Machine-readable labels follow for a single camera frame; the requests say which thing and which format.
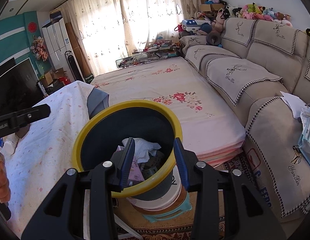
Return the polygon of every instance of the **white lid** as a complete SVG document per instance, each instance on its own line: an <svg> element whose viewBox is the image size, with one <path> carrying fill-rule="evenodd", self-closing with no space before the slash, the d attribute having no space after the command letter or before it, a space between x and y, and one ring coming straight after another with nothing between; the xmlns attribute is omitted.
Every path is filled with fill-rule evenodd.
<svg viewBox="0 0 310 240"><path fill-rule="evenodd" d="M127 198L127 200L134 206L149 210L159 211L171 206L179 197L182 190L181 178L179 177L177 166L173 168L173 181L168 192L159 199L152 201L144 201L136 198Z"/></svg>

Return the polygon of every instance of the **patterned rug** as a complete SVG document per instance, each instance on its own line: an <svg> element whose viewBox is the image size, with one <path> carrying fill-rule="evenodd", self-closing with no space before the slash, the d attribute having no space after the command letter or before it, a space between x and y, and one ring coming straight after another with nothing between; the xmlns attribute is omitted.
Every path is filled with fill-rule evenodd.
<svg viewBox="0 0 310 240"><path fill-rule="evenodd" d="M239 169L245 173L248 179L256 186L252 170L244 153L239 154L232 160L218 166L217 170ZM127 225L143 236L144 240L190 240L193 228L193 218L196 206L196 193L190 193L192 210L168 221L148 222L137 212L126 199L119 199L118 209L114 213ZM220 239L224 237L225 214L223 203L220 204ZM125 234L125 230L119 228L118 233ZM136 240L135 237L125 240Z"/></svg>

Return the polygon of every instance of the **patterned curtain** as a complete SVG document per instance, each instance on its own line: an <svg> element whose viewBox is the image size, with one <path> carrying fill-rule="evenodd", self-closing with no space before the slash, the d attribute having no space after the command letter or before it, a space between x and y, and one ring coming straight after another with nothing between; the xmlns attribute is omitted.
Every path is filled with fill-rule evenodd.
<svg viewBox="0 0 310 240"><path fill-rule="evenodd" d="M61 9L66 21L78 26L97 76L116 70L116 60L143 50L159 36L178 41L174 28L196 16L197 4L198 0L69 0Z"/></svg>

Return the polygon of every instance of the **yellow trash can rim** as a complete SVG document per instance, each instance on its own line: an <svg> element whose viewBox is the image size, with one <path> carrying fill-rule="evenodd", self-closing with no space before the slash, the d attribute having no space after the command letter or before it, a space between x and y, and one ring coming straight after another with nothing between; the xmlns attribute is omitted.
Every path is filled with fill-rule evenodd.
<svg viewBox="0 0 310 240"><path fill-rule="evenodd" d="M175 138L179 137L181 141L183 141L183 134L182 134L182 127L181 124L177 118L177 116L173 113L172 110L170 110L168 107L156 103L149 100L131 100L131 101L125 101L122 103L118 103L116 105L110 106L106 108L105 110L101 111L99 114L94 116L80 131L79 135L76 138L74 148L73 148L73 154L72 154L72 164L75 169L78 171L84 171L81 163L81 149L82 144L90 132L90 130L102 119L107 117L108 115L117 112L121 109L125 108L131 108L131 107L146 107L151 108L153 110L158 111L162 115L164 115L167 120L172 125ZM142 194L148 190L151 190L152 188L156 187L160 182L162 182L163 179L167 177L167 175L172 171L176 164L175 156L174 156L174 150L170 153L167 161L164 163L164 165L149 179L131 187L124 188L124 190L121 193L118 192L112 192L112 197L114 198L124 198L124 197L132 197L139 194Z"/></svg>

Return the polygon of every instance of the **red round decoration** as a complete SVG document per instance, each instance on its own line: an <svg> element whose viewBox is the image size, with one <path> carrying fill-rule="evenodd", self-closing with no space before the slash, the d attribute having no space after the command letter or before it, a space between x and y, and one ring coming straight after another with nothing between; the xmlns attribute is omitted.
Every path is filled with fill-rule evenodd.
<svg viewBox="0 0 310 240"><path fill-rule="evenodd" d="M34 22L30 22L28 24L28 31L31 33L34 33L35 31L37 31L37 24Z"/></svg>

